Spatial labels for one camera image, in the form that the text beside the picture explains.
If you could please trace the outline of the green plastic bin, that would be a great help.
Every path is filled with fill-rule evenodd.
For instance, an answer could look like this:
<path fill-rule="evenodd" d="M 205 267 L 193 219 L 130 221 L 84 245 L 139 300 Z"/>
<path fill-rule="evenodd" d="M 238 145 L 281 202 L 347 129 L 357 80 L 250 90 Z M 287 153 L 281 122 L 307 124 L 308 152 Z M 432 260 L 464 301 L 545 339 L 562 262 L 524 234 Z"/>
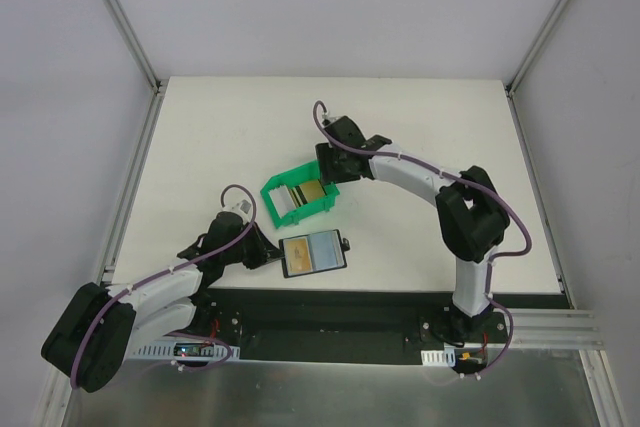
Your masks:
<path fill-rule="evenodd" d="M 313 215 L 329 212 L 339 194 L 335 184 L 321 180 L 317 161 L 272 176 L 260 190 L 276 229 L 298 225 Z"/>

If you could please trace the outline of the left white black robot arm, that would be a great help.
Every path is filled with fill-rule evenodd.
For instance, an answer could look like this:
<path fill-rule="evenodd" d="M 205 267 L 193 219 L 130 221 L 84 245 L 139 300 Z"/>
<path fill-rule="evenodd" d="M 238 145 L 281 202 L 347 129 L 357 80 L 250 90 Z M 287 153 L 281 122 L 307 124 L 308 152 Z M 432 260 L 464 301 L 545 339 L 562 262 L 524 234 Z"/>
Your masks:
<path fill-rule="evenodd" d="M 81 286 L 46 337 L 41 356 L 73 386 L 96 392 L 127 357 L 166 334 L 216 339 L 221 320 L 211 285 L 231 265 L 255 270 L 282 257 L 257 224 L 222 211 L 164 270 L 129 285 Z"/>

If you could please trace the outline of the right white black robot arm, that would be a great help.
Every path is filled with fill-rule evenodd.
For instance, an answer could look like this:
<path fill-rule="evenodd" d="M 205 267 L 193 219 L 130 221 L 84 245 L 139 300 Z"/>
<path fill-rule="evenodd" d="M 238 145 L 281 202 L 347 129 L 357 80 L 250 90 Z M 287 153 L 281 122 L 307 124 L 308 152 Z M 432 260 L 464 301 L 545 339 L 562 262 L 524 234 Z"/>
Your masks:
<path fill-rule="evenodd" d="M 323 183 L 378 180 L 435 207 L 442 239 L 456 261 L 450 329 L 461 341 L 476 339 L 486 328 L 484 314 L 490 310 L 489 259 L 510 225 L 486 171 L 473 166 L 446 174 L 384 136 L 365 138 L 347 116 L 324 116 L 320 130 L 327 138 L 315 147 Z"/>

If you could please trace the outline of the black leather card holder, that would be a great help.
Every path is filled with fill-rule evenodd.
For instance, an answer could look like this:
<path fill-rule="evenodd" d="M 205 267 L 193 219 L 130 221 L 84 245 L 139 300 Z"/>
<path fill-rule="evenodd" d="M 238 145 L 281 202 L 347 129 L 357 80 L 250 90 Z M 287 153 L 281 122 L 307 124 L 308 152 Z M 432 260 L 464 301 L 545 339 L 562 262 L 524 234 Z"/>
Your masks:
<path fill-rule="evenodd" d="M 288 277 L 285 272 L 285 254 L 283 241 L 289 238 L 305 237 L 309 242 L 313 271 L 310 274 Z M 279 240 L 279 248 L 283 253 L 281 259 L 282 273 L 285 279 L 308 276 L 340 270 L 347 267 L 346 253 L 351 250 L 351 245 L 346 237 L 343 237 L 338 229 L 326 230 L 310 234 L 298 235 Z"/>

